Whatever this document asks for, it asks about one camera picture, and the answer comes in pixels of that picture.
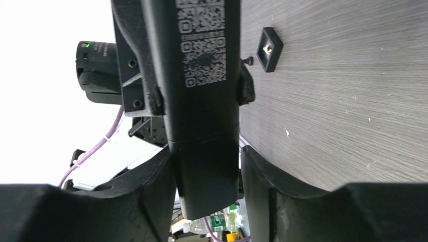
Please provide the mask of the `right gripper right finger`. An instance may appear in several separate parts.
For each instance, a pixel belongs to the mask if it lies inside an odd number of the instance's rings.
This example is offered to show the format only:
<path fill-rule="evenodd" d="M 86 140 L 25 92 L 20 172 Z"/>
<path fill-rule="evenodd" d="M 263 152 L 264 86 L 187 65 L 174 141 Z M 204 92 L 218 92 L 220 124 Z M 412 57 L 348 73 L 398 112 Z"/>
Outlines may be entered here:
<path fill-rule="evenodd" d="M 314 187 L 241 151 L 252 241 L 427 241 L 427 184 Z"/>

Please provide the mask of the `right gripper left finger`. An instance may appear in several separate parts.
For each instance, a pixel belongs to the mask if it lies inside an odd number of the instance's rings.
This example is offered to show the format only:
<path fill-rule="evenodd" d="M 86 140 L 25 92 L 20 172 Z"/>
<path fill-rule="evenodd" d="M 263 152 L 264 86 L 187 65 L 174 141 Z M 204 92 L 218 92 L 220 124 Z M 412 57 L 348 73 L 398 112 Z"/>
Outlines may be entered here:
<path fill-rule="evenodd" d="M 93 191 L 1 186 L 1 241 L 167 241 L 176 192 L 168 148 Z"/>

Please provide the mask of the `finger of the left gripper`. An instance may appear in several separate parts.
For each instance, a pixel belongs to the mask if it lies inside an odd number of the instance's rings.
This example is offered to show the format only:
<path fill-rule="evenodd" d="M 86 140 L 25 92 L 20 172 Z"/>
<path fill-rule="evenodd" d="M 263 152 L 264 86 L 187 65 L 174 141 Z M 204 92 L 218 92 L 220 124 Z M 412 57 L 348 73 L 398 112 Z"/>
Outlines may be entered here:
<path fill-rule="evenodd" d="M 240 76 L 237 86 L 237 102 L 246 105 L 255 101 L 254 80 L 244 62 L 241 62 Z"/>
<path fill-rule="evenodd" d="M 164 115 L 141 1 L 112 1 L 111 6 L 125 115 Z"/>

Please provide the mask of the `plain black remote control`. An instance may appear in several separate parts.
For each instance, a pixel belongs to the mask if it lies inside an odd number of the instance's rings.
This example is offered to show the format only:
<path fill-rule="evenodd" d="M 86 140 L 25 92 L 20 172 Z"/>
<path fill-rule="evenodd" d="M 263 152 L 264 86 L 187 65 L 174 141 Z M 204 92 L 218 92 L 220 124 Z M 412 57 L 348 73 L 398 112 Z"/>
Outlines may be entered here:
<path fill-rule="evenodd" d="M 240 1 L 143 1 L 183 215 L 237 200 Z"/>

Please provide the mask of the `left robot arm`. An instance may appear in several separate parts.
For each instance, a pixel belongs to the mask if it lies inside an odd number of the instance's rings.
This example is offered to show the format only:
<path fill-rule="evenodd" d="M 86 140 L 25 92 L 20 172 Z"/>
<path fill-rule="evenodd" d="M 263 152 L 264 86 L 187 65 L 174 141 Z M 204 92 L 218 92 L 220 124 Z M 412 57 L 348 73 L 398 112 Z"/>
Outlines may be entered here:
<path fill-rule="evenodd" d="M 60 16 L 64 19 L 64 36 L 71 44 L 80 39 L 115 40 L 112 10 L 109 1 L 60 1 L 64 7 Z M 89 150 L 113 124 L 119 107 L 110 104 L 97 104 L 87 100 L 72 78 L 67 79 L 69 106 L 62 112 L 66 131 L 63 144 L 55 141 L 58 147 L 56 158 L 52 159 L 51 174 L 43 175 L 50 184 L 57 185 L 68 170 L 66 158 L 73 148 Z M 107 173 L 118 171 L 127 164 L 132 169 L 146 162 L 160 151 L 160 148 L 136 138 L 129 138 L 125 129 L 130 128 L 130 118 L 122 117 L 113 138 L 96 154 L 72 172 L 68 177 L 86 188 L 94 188 L 106 181 Z"/>

